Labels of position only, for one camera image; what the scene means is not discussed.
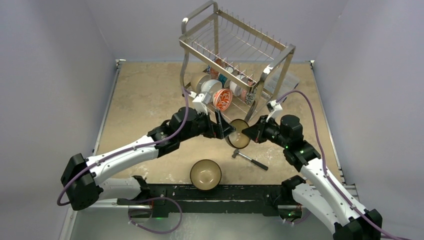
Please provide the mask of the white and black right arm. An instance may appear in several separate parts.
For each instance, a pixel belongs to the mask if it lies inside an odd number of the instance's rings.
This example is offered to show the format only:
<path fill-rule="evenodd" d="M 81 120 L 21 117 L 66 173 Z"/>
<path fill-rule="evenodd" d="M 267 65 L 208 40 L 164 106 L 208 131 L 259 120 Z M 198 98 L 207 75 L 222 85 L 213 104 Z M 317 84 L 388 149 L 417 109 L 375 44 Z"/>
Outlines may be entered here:
<path fill-rule="evenodd" d="M 282 182 L 280 196 L 288 204 L 306 207 L 332 233 L 334 240 L 379 240 L 382 216 L 356 200 L 331 171 L 321 155 L 306 140 L 300 119 L 284 115 L 280 123 L 263 115 L 241 131 L 255 143 L 270 141 L 283 147 L 286 161 L 302 175 Z"/>

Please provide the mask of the orange floral patterned bowl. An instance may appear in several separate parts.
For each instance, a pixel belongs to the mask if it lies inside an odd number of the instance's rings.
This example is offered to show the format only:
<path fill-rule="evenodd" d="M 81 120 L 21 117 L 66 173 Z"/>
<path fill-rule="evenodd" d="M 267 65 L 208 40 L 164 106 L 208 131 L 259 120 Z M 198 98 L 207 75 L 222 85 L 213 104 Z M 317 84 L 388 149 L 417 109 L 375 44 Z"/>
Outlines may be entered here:
<path fill-rule="evenodd" d="M 214 94 L 213 106 L 223 112 L 230 106 L 232 99 L 233 93 L 231 90 L 228 88 L 222 88 Z"/>

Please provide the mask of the stainless steel dish rack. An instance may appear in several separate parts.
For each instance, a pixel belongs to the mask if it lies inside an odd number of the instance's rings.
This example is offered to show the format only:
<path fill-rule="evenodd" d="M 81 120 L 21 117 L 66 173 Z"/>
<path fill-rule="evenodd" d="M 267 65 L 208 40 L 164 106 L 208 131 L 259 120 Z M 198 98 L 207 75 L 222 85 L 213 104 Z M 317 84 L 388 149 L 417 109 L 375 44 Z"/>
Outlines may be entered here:
<path fill-rule="evenodd" d="M 228 120 L 240 118 L 247 122 L 254 122 L 258 115 L 264 114 L 267 102 L 276 99 L 275 95 L 279 92 L 296 50 L 293 44 L 282 43 L 246 23 L 244 19 L 219 8 L 213 0 L 206 1 L 183 18 L 179 45 L 184 49 L 179 75 L 181 86 L 192 90 L 191 83 L 185 81 L 185 74 L 189 57 L 194 56 L 242 89 L 248 92 L 256 89 L 255 100 L 251 105 L 244 103 L 238 96 L 234 97 L 228 110 L 223 112 Z M 215 58 L 233 67 L 234 72 L 229 73 L 216 64 Z M 264 84 L 278 68 L 282 68 L 282 72 L 274 93 L 270 93 Z M 246 76 L 247 83 L 236 78 L 237 75 Z"/>

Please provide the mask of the tan bowl with brown outside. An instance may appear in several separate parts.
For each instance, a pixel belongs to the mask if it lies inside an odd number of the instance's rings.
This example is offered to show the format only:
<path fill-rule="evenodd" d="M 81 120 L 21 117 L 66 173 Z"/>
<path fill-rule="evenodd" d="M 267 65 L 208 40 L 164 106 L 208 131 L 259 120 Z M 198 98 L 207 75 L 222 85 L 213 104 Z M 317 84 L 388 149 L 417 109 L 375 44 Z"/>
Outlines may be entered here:
<path fill-rule="evenodd" d="M 197 161 L 190 170 L 191 183 L 201 191 L 209 191 L 218 186 L 222 179 L 220 166 L 211 159 Z"/>

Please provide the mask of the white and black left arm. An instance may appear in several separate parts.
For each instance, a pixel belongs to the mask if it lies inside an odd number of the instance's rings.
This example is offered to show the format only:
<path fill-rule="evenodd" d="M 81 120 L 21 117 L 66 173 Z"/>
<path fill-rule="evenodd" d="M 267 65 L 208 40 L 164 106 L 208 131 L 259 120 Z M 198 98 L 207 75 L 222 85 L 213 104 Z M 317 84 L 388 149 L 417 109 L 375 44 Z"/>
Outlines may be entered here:
<path fill-rule="evenodd" d="M 198 113 L 185 106 L 130 144 L 87 158 L 80 153 L 72 156 L 61 176 L 63 190 L 56 203 L 59 206 L 71 205 L 75 211 L 108 199 L 127 199 L 138 205 L 146 203 L 149 191 L 142 186 L 140 176 L 113 176 L 139 163 L 174 152 L 181 142 L 188 139 L 204 136 L 221 140 L 235 132 L 235 127 L 223 119 L 219 110 L 215 111 L 215 117 L 216 121 L 212 121 L 208 112 Z"/>

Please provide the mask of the black and white patterned bowl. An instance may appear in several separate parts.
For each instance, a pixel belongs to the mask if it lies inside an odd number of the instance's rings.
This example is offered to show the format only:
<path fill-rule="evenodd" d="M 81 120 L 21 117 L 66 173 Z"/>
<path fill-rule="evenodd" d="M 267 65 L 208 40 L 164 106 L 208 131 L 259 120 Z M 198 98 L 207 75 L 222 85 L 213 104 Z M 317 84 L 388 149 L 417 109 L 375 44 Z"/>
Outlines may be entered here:
<path fill-rule="evenodd" d="M 254 89 L 252 92 L 248 92 L 245 89 L 241 90 L 240 99 L 247 105 L 252 105 L 254 100 L 256 99 L 257 90 Z"/>

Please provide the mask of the white and teal bowl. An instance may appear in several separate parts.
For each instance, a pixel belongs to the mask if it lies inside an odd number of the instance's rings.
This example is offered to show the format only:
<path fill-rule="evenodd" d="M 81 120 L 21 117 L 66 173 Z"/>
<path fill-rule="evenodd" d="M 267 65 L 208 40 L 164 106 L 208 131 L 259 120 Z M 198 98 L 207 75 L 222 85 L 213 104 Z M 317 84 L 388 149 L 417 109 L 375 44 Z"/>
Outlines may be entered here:
<path fill-rule="evenodd" d="M 224 69 L 230 74 L 235 70 L 232 66 L 226 66 Z M 230 80 L 222 73 L 218 75 L 218 80 L 221 82 L 223 88 L 228 88 L 230 86 Z"/>

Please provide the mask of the dark brown glazed bowl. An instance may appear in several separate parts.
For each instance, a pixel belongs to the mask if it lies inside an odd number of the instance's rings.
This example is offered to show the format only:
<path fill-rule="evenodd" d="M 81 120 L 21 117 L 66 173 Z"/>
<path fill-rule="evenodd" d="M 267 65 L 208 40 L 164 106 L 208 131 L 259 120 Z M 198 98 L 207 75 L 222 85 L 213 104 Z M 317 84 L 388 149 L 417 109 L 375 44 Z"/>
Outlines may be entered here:
<path fill-rule="evenodd" d="M 235 128 L 235 131 L 225 138 L 226 143 L 235 149 L 246 148 L 251 140 L 242 131 L 249 128 L 249 124 L 240 118 L 232 120 L 230 124 Z"/>

